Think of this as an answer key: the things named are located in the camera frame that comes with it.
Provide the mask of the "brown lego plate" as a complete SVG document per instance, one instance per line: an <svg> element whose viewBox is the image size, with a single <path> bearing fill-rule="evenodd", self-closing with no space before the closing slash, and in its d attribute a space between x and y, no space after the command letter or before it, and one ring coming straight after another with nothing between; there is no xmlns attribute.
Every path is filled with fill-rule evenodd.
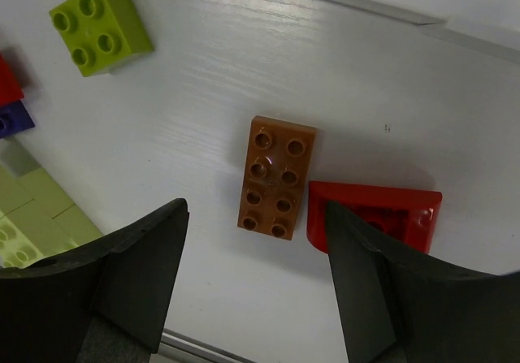
<svg viewBox="0 0 520 363"><path fill-rule="evenodd" d="M238 227L293 238L317 133L298 123L260 115L252 119Z"/></svg>

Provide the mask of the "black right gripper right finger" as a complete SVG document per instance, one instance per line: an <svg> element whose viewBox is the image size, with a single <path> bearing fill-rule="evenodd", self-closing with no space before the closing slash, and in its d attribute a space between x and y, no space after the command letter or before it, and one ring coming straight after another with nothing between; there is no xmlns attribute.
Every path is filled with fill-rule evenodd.
<svg viewBox="0 0 520 363"><path fill-rule="evenodd" d="M349 361L518 361L518 272L421 253L334 201L325 225Z"/></svg>

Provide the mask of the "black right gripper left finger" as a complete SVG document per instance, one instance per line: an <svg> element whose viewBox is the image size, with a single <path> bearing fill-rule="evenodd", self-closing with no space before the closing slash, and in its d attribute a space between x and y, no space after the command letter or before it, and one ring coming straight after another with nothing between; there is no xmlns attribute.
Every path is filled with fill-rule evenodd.
<svg viewBox="0 0 520 363"><path fill-rule="evenodd" d="M4 362L147 362L158 351L189 224L185 199L1 272Z"/></svg>

